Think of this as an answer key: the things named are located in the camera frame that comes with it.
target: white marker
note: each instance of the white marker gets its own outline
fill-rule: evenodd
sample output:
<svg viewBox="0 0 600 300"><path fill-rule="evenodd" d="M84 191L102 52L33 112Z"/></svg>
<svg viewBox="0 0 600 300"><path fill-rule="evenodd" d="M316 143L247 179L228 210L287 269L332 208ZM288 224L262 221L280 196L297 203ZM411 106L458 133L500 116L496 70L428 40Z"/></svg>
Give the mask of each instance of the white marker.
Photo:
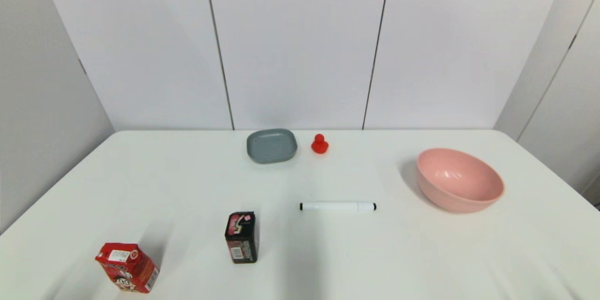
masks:
<svg viewBox="0 0 600 300"><path fill-rule="evenodd" d="M377 210L377 205L374 202L301 202L300 210L365 212Z"/></svg>

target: black box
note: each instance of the black box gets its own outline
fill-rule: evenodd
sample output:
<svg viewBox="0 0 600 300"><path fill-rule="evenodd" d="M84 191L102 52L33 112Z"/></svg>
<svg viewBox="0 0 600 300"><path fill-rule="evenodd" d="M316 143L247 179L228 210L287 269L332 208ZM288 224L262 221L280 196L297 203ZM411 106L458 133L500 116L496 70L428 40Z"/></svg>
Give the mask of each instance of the black box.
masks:
<svg viewBox="0 0 600 300"><path fill-rule="evenodd" d="M254 212L229 215L225 240L233 263L255 263L258 259L258 231Z"/></svg>

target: white table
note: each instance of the white table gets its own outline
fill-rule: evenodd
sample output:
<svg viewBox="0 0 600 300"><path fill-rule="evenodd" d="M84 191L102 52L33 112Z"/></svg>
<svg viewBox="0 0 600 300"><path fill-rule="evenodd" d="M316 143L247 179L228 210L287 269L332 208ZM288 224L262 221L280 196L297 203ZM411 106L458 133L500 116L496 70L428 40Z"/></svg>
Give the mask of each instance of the white table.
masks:
<svg viewBox="0 0 600 300"><path fill-rule="evenodd" d="M285 163L246 155L248 131L128 131L84 159L0 236L0 299L598 299L600 214L496 131L296 131ZM415 185L427 148L489 163L506 193L476 214ZM376 202L367 214L306 201ZM259 261L233 264L234 211L257 212ZM139 242L161 264L148 295L122 293L94 255Z"/></svg>

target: plastic bowl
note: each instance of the plastic bowl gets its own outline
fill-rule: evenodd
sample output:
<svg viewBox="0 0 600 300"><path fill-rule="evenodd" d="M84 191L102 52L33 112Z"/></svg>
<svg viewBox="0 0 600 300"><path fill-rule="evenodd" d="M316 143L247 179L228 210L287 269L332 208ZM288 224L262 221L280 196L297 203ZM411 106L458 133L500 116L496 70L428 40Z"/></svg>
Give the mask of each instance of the plastic bowl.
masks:
<svg viewBox="0 0 600 300"><path fill-rule="evenodd" d="M497 172L458 150L425 150L417 159L417 167L420 190L450 212L477 212L504 194L504 183Z"/></svg>

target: gray plastic plate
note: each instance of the gray plastic plate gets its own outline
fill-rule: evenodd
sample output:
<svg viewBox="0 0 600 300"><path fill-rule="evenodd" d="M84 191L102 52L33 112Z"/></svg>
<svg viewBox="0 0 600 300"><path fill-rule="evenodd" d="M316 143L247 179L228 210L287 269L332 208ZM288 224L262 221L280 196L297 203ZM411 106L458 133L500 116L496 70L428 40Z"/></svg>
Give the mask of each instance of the gray plastic plate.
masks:
<svg viewBox="0 0 600 300"><path fill-rule="evenodd" d="M260 164L287 161L296 154L296 137L288 129L260 130L246 141L248 156Z"/></svg>

